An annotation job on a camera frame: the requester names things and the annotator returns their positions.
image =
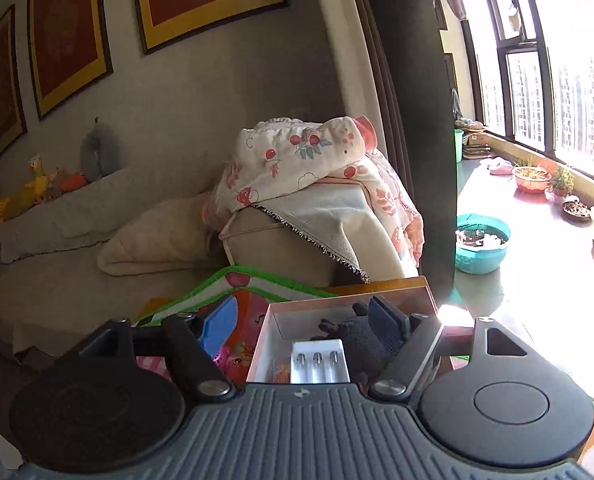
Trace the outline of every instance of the silver screw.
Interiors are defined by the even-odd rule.
[[[221,397],[226,395],[231,390],[231,387],[224,381],[210,380],[200,383],[197,389],[205,396]]]
[[[385,379],[373,384],[372,389],[374,392],[384,397],[397,397],[406,391],[406,386],[397,381]]]

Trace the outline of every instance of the curtain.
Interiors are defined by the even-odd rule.
[[[373,16],[373,11],[368,0],[355,0],[355,2],[357,4],[359,19],[362,23],[366,47],[368,47],[368,56],[371,60],[373,77],[375,78],[383,133],[386,138],[386,149],[388,150],[388,161],[394,170],[397,171],[408,195],[414,201],[415,196],[413,194],[408,150],[406,149],[404,128],[401,123],[397,95],[395,95],[395,88],[392,83],[391,70],[388,68],[388,62],[381,45],[375,17]]]

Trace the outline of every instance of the sunlit floor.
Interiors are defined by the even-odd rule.
[[[511,227],[501,267],[483,276],[456,270],[452,303],[493,316],[568,373],[594,398],[594,244],[591,228],[565,221],[544,195],[516,191],[478,160],[458,164],[457,212]]]

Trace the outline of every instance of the fringe trim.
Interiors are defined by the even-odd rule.
[[[304,238],[305,240],[309,241],[311,244],[315,245],[317,248],[319,248],[319,250],[321,252],[323,252],[326,256],[330,256],[337,263],[340,263],[343,266],[348,267],[357,276],[359,276],[359,278],[364,283],[370,283],[371,282],[370,278],[368,277],[368,274],[366,274],[362,269],[360,269],[359,267],[357,267],[353,262],[349,262],[348,260],[342,258],[341,256],[339,256],[339,254],[333,252],[331,249],[327,248],[320,241],[318,241],[315,238],[312,238],[311,236],[309,236],[308,233],[302,231],[301,229],[296,228],[293,224],[291,224],[290,222],[286,221],[284,218],[280,217],[274,211],[271,211],[270,209],[268,209],[266,207],[263,207],[262,205],[259,205],[259,204],[253,204],[253,207],[255,209],[260,209],[261,211],[263,211],[264,213],[266,213],[268,216],[274,218],[281,225],[284,225],[286,227],[289,227],[294,232],[296,232],[301,238]]]

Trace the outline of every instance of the cardboard box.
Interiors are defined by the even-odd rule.
[[[378,293],[404,314],[414,313],[434,316],[437,306],[427,286],[412,286]],[[308,341],[316,335],[322,318],[340,323],[354,316],[352,304],[367,303],[375,293],[322,298],[318,300],[272,303],[268,307],[259,334],[255,354],[248,370],[248,383],[270,383],[273,378],[273,361],[290,360],[293,341]]]

